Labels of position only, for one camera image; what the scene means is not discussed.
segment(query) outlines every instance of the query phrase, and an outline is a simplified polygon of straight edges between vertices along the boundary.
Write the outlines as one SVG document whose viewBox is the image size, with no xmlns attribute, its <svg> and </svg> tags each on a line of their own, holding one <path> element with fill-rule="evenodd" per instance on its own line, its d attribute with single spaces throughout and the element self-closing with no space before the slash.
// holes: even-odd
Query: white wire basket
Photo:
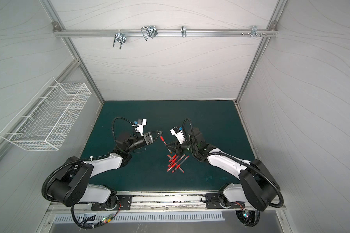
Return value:
<svg viewBox="0 0 350 233">
<path fill-rule="evenodd" d="M 52 86 L 42 88 L 45 95 L 35 96 L 0 132 L 0 137 L 26 151 L 60 149 L 91 92 L 82 82 L 58 83 L 54 78 L 49 82 Z M 34 99 L 38 102 L 31 108 Z"/>
</svg>

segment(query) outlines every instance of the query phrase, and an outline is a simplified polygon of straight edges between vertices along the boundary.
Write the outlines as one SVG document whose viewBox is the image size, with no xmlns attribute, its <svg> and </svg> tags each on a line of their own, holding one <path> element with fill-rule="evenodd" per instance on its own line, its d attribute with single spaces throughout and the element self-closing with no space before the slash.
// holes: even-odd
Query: white wall panel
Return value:
<svg viewBox="0 0 350 233">
<path fill-rule="evenodd" d="M 52 0 L 67 29 L 266 28 L 277 0 Z"/>
<path fill-rule="evenodd" d="M 0 131 L 73 60 L 52 30 L 39 1 L 0 1 Z"/>
<path fill-rule="evenodd" d="M 64 82 L 84 82 L 80 68 Z M 59 151 L 25 151 L 12 146 L 0 161 L 0 232 L 35 232 L 49 201 L 41 195 L 46 177 L 71 156 L 80 156 L 100 102 L 92 93 Z"/>
<path fill-rule="evenodd" d="M 260 39 L 75 38 L 105 100 L 233 100 Z"/>
<path fill-rule="evenodd" d="M 240 107 L 294 232 L 350 233 L 350 1 L 288 1 Z"/>
</svg>

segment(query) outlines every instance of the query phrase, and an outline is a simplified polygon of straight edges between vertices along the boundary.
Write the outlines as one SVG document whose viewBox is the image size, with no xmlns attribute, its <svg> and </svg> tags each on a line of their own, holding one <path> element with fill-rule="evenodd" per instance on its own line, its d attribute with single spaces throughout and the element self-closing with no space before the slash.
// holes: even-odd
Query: metal hook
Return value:
<svg viewBox="0 0 350 233">
<path fill-rule="evenodd" d="M 156 35 L 158 35 L 156 26 L 144 26 L 141 28 L 141 33 L 143 34 L 145 40 L 148 40 L 149 36 L 153 39 L 156 37 Z"/>
<path fill-rule="evenodd" d="M 122 44 L 126 43 L 126 36 L 118 31 L 118 33 L 115 34 L 114 41 L 113 41 L 113 47 L 115 45 L 115 42 L 118 41 L 121 45 L 119 46 L 119 49 L 122 48 Z"/>
<path fill-rule="evenodd" d="M 254 36 L 262 36 L 261 34 L 258 34 L 257 33 L 257 26 L 253 26 L 253 28 L 252 28 L 252 32 L 251 33 L 249 33 L 249 35 L 250 35 L 250 37 L 254 37 Z"/>
<path fill-rule="evenodd" d="M 186 37 L 187 36 L 187 29 L 185 26 L 181 26 L 181 36 Z"/>
</svg>

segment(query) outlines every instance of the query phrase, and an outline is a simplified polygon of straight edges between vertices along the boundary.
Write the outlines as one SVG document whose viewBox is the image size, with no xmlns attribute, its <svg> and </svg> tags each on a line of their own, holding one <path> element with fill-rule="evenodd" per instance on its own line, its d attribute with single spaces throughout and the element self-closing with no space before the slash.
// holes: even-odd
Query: dark green table mat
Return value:
<svg viewBox="0 0 350 233">
<path fill-rule="evenodd" d="M 115 146 L 111 122 L 116 116 L 131 121 L 147 119 L 144 132 L 162 131 L 167 143 L 176 140 L 170 129 L 181 126 L 190 118 L 193 127 L 203 133 L 207 143 L 225 153 L 250 160 L 254 155 L 240 122 L 233 101 L 106 101 L 84 148 L 82 158 L 102 156 Z M 115 122 L 116 135 L 132 132 L 121 119 Z M 174 173 L 167 172 L 168 150 L 158 138 L 153 144 L 132 153 L 131 161 L 123 168 L 109 170 L 90 179 L 90 183 L 108 185 L 118 191 L 218 190 L 227 182 L 240 183 L 226 171 L 189 158 Z"/>
</svg>

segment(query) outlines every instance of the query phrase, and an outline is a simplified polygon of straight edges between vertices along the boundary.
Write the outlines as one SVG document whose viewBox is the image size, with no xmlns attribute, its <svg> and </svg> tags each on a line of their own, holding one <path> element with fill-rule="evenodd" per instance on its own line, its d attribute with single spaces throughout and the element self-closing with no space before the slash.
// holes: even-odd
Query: aluminum rail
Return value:
<svg viewBox="0 0 350 233">
<path fill-rule="evenodd" d="M 118 30 L 60 30 L 54 31 L 56 37 L 115 37 Z M 120 30 L 126 37 L 143 37 L 141 30 Z M 182 37 L 181 30 L 158 29 L 156 37 Z M 187 37 L 250 37 L 251 29 L 187 29 Z M 256 37 L 275 37 L 276 30 L 257 29 Z"/>
<path fill-rule="evenodd" d="M 284 10 L 284 7 L 285 7 L 285 4 L 287 3 L 288 0 L 278 0 L 277 4 L 276 4 L 276 7 L 275 7 L 275 10 L 274 12 L 272 13 L 272 16 L 271 16 L 271 19 L 268 23 L 268 26 L 267 28 L 275 28 L 277 27 L 277 24 L 278 24 L 278 21 L 279 21 L 279 18 L 281 16 L 281 13 L 283 12 Z M 238 92 L 238 95 L 237 95 L 237 98 L 235 100 L 235 103 L 236 104 L 239 104 L 241 99 L 243 98 L 243 95 L 244 95 L 244 92 L 246 90 L 246 87 L 250 81 L 250 79 L 252 78 L 253 76 L 253 73 L 255 71 L 255 69 L 257 68 L 257 65 L 263 55 L 263 52 L 265 51 L 267 45 L 268 45 L 268 41 L 270 40 L 270 37 L 268 38 L 262 38 L 259 46 L 258 46 L 258 49 L 254 55 L 254 59 L 248 69 L 248 72 L 245 76 L 245 79 L 243 81 L 243 84 L 241 86 L 241 89 L 240 91 Z"/>
</svg>

